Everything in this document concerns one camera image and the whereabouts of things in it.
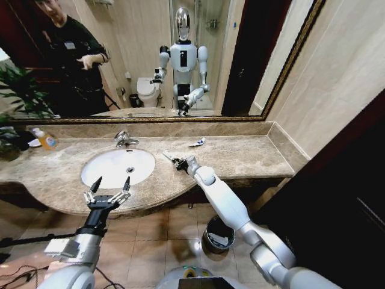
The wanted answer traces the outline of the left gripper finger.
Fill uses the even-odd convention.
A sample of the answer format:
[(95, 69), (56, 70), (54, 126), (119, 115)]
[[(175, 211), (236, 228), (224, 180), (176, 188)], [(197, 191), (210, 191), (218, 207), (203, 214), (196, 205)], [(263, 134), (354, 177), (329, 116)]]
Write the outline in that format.
[(98, 191), (99, 186), (102, 182), (102, 177), (99, 177), (90, 187), (89, 190), (84, 192), (84, 198), (86, 204), (94, 204), (96, 202), (94, 194)]
[(129, 190), (130, 190), (130, 187), (131, 187), (131, 178), (130, 176), (127, 177), (124, 185), (123, 185), (123, 188), (122, 190), (115, 194), (112, 198), (111, 198), (111, 204), (123, 204), (124, 202), (127, 201), (127, 199), (131, 196)]

